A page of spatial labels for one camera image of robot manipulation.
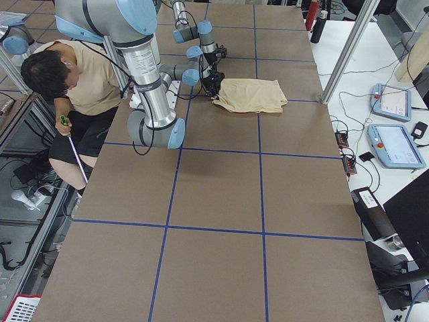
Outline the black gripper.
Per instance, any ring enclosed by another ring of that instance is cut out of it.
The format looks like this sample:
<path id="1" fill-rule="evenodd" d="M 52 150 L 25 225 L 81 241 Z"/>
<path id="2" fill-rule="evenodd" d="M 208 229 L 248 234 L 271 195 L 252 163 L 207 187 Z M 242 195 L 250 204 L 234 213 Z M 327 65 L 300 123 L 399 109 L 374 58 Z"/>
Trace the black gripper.
<path id="1" fill-rule="evenodd" d="M 223 72 L 210 72 L 210 74 L 204 78 L 204 91 L 206 95 L 209 97 L 217 96 L 224 78 L 225 74 Z"/>
<path id="2" fill-rule="evenodd" d="M 213 52 L 204 53 L 205 60 L 213 71 L 217 71 L 217 65 L 221 61 L 221 59 L 216 57 L 215 52 L 216 49 Z"/>

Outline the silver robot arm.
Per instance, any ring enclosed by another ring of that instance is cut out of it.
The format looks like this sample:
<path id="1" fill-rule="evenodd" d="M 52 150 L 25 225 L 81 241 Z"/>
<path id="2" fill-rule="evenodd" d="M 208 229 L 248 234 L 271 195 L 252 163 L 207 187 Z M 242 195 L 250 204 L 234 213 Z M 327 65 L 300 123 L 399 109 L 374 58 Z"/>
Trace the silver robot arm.
<path id="1" fill-rule="evenodd" d="M 189 21 L 183 1 L 171 1 L 176 43 L 198 40 L 186 51 L 187 64 L 161 64 L 155 32 L 153 1 L 55 1 L 58 30 L 71 38 L 101 43 L 110 38 L 134 82 L 137 108 L 128 119 L 129 136 L 148 147 L 176 149 L 184 141 L 186 124 L 176 115 L 167 92 L 172 81 L 200 84 L 209 97 L 221 89 L 224 74 L 217 69 L 227 49 L 215 42 L 211 22 Z"/>
<path id="2" fill-rule="evenodd" d="M 219 62 L 227 56 L 227 49 L 215 41 L 211 22 L 202 20 L 196 23 L 191 13 L 186 10 L 184 1 L 170 1 L 170 4 L 174 14 L 173 37 L 175 42 L 182 44 L 198 39 L 208 65 L 213 70 L 217 70 Z"/>

